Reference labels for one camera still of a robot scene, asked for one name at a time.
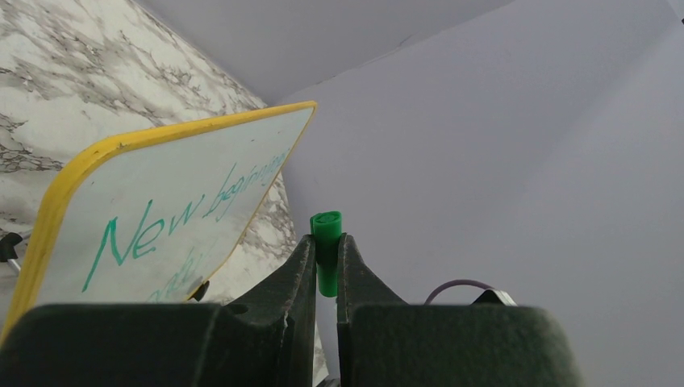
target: marble surface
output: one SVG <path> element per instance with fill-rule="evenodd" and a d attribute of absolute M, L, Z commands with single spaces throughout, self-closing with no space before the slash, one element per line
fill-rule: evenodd
<path fill-rule="evenodd" d="M 32 229 L 50 181 L 100 139 L 261 107 L 133 2 L 0 0 L 0 235 Z M 206 299 L 239 297 L 296 242 L 278 176 Z M 2 265 L 1 315 L 14 284 Z M 326 375 L 316 336 L 315 384 Z"/>

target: yellow border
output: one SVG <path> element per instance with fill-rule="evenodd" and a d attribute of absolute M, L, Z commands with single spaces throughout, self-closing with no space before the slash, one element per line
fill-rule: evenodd
<path fill-rule="evenodd" d="M 40 291 L 40 284 L 43 282 L 45 271 L 48 269 L 50 255 L 55 246 L 59 229 L 64 219 L 64 215 L 71 201 L 71 197 L 76 192 L 81 183 L 100 165 L 109 159 L 136 149 L 151 147 L 153 145 L 168 143 L 177 139 L 184 139 L 193 135 L 201 135 L 210 131 L 234 127 L 242 123 L 250 123 L 259 119 L 267 119 L 277 115 L 291 113 L 297 110 L 313 108 L 307 124 L 294 142 L 292 150 L 297 146 L 302 135 L 306 131 L 311 119 L 316 112 L 316 102 L 300 102 L 292 105 L 270 107 L 262 110 L 251 110 L 244 113 L 225 115 L 213 119 L 203 119 L 190 123 L 179 123 L 166 127 L 154 127 L 143 131 L 135 131 L 122 135 L 115 135 L 93 144 L 85 151 L 74 157 L 55 177 L 48 190 L 43 196 L 43 201 L 38 209 L 38 219 L 35 221 L 31 242 L 28 244 L 26 258 L 22 265 L 12 303 L 2 328 L 0 343 L 4 341 L 10 328 L 35 304 Z M 285 158 L 278 170 L 280 173 L 282 166 L 290 158 L 292 150 Z M 273 175 L 273 180 L 269 189 L 277 178 L 278 173 Z M 266 190 L 263 202 L 269 189 Z M 257 214 L 258 207 L 254 210 L 250 221 Z M 241 240 L 247 227 L 240 235 Z"/>

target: marble table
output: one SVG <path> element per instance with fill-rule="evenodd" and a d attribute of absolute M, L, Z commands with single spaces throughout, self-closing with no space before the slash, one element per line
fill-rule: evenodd
<path fill-rule="evenodd" d="M 0 0 L 0 31 L 0 235 L 31 230 L 50 181 L 100 139 L 265 107 L 128 0 Z M 297 240 L 279 175 L 205 300 L 239 297 Z M 15 282 L 0 265 L 3 320 Z M 326 375 L 316 335 L 314 383 Z"/>

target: cable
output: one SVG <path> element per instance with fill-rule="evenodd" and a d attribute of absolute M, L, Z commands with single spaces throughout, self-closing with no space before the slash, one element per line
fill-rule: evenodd
<path fill-rule="evenodd" d="M 432 291 L 432 293 L 430 293 L 430 295 L 427 296 L 427 300 L 425 300 L 424 305 L 429 305 L 432 302 L 432 300 L 434 300 L 435 297 L 437 297 L 444 290 L 452 288 L 454 286 L 461 286 L 461 285 L 474 286 L 476 288 L 480 288 L 480 289 L 484 289 L 484 290 L 494 288 L 494 286 L 489 286 L 488 284 L 486 284 L 484 282 L 475 281 L 475 280 L 453 280 L 453 281 L 449 281 L 445 284 L 437 286 L 437 289 L 434 289 Z"/>

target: green cylindrical object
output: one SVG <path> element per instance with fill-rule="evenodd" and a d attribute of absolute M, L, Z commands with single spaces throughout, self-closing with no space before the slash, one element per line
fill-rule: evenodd
<path fill-rule="evenodd" d="M 310 224 L 316 242 L 319 291 L 325 297 L 336 297 L 337 248 L 342 236 L 342 214 L 339 211 L 316 214 L 311 217 Z"/>

